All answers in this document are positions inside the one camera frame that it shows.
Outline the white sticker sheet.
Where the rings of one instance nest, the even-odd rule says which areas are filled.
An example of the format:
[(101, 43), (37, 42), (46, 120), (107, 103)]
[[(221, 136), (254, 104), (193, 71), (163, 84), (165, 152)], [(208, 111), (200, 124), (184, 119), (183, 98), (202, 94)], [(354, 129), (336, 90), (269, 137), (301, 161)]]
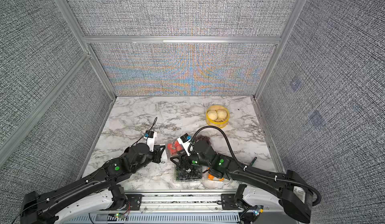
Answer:
[(163, 153), (162, 153), (162, 156), (161, 156), (161, 164), (166, 164), (167, 160), (168, 160), (167, 151), (164, 150)]

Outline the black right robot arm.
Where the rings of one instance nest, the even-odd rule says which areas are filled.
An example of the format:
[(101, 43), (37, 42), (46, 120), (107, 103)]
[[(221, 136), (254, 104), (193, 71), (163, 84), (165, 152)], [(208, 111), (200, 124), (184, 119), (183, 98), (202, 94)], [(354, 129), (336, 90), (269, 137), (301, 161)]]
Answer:
[(289, 217), (308, 224), (313, 206), (318, 205), (322, 199), (320, 192), (294, 171), (277, 173), (248, 166), (230, 156), (216, 153), (203, 140), (194, 144), (191, 154), (182, 150), (170, 160), (180, 169), (187, 170), (193, 165), (204, 166), (214, 177), (242, 182), (237, 190), (236, 204), (243, 209), (253, 207), (246, 200), (245, 193), (248, 187), (253, 186), (276, 196), (278, 204)]

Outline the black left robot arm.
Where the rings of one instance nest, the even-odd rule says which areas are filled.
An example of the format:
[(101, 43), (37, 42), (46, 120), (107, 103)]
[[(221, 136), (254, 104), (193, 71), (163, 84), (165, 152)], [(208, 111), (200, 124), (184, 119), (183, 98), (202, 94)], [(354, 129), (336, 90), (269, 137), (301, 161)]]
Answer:
[(164, 150), (165, 145), (156, 145), (151, 150), (147, 144), (139, 143), (67, 186), (44, 194), (25, 195), (20, 222), (61, 224), (86, 213), (127, 209), (127, 196), (120, 182), (151, 162), (160, 163)]

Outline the clear box dark grapes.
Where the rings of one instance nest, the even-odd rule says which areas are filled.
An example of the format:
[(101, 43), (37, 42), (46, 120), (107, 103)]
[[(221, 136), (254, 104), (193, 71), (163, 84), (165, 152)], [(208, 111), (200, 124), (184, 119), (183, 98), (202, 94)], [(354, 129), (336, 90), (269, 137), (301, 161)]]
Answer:
[(187, 161), (175, 164), (174, 179), (176, 182), (196, 182), (203, 177), (203, 169), (195, 162)]

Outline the clear box red strawberries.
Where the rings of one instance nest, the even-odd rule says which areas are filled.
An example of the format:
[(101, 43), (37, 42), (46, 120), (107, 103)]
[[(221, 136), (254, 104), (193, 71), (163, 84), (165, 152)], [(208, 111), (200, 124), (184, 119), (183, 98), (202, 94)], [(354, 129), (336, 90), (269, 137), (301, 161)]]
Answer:
[(183, 146), (178, 142), (178, 140), (174, 140), (171, 143), (168, 143), (166, 145), (166, 153), (167, 157), (171, 158), (175, 155), (178, 155), (180, 151), (184, 150)]

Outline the clear box orange kumquats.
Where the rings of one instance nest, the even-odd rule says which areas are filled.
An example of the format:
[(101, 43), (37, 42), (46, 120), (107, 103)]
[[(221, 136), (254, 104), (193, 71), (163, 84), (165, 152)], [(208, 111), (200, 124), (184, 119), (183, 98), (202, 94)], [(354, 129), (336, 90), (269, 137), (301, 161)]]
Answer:
[(211, 175), (211, 174), (208, 174), (208, 175), (207, 175), (207, 179), (208, 179), (209, 181), (220, 181), (220, 182), (223, 182), (223, 181), (224, 181), (224, 178), (218, 178), (218, 177), (215, 177), (215, 176), (213, 176), (213, 175)]

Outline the clear box mixed grapes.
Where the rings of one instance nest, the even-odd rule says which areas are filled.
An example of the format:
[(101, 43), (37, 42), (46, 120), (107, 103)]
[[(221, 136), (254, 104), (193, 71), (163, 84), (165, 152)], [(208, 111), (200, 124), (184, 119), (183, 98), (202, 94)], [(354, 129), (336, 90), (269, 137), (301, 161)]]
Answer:
[(211, 145), (212, 142), (211, 142), (211, 139), (210, 137), (206, 136), (206, 135), (197, 135), (195, 138), (194, 138), (194, 142), (199, 142), (199, 141), (205, 141), (208, 143), (208, 145)]

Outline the left steamed bun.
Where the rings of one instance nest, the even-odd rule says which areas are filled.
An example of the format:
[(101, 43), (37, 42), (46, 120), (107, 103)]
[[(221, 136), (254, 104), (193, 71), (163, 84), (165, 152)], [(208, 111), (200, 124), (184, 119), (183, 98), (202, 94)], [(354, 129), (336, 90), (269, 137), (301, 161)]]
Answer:
[(207, 117), (208, 117), (210, 120), (215, 121), (215, 120), (217, 120), (217, 118), (218, 118), (218, 113), (217, 113), (216, 110), (209, 110), (209, 111), (207, 112)]

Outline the steamed bun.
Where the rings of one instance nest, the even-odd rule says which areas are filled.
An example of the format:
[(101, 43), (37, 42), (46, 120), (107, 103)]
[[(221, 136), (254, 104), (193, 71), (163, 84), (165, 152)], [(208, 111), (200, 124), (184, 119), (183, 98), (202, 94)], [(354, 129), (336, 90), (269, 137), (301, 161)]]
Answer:
[(217, 113), (218, 113), (218, 119), (219, 120), (221, 120), (221, 121), (226, 120), (228, 113), (225, 109), (218, 109)]
[(217, 118), (218, 118), (218, 113), (217, 113), (216, 110), (209, 110), (209, 111), (207, 112), (207, 117), (208, 117), (210, 120), (215, 121), (215, 120), (217, 120)]

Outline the yellow bamboo steamer basket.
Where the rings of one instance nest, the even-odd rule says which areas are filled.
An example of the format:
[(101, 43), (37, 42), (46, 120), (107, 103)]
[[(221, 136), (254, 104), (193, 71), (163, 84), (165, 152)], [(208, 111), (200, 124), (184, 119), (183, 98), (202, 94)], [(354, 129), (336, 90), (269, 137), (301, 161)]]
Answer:
[(224, 128), (230, 118), (230, 113), (227, 108), (221, 105), (210, 106), (206, 110), (206, 123), (209, 126)]

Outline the right steamed bun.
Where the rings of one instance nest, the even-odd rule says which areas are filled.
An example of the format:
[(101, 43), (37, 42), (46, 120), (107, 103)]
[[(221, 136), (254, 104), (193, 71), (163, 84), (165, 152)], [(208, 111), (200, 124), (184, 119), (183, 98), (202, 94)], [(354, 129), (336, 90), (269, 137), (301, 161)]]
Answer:
[(218, 119), (219, 120), (221, 120), (221, 121), (226, 120), (228, 113), (225, 109), (218, 109), (217, 113), (218, 113)]

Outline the aluminium front rail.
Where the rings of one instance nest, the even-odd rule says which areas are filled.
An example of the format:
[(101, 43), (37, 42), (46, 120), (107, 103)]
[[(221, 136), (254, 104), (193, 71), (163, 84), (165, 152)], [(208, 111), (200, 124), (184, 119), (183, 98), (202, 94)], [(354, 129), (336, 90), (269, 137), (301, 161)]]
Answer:
[(278, 204), (275, 198), (261, 190), (257, 197), (262, 199), (262, 205), (250, 208), (247, 212), (240, 210), (223, 210), (221, 194), (235, 194), (234, 190), (198, 190), (196, 192), (128, 192), (127, 194), (142, 194), (139, 211), (96, 211), (97, 213), (118, 213), (128, 216), (132, 213), (238, 213), (238, 224), (295, 224)]

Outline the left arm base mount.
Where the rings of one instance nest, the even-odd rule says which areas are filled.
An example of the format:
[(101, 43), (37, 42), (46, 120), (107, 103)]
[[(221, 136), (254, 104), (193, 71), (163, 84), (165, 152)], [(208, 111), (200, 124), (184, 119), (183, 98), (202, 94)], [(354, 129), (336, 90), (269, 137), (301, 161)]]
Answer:
[(142, 203), (142, 194), (126, 194), (126, 202), (121, 209), (122, 211), (139, 211)]

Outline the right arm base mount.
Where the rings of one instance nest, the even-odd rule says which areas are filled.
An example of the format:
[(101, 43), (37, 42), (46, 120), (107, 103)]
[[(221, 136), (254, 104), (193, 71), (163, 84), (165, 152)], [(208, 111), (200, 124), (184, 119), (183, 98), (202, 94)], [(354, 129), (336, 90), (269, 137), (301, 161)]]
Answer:
[(221, 194), (220, 202), (223, 210), (240, 210), (235, 202), (235, 194)]

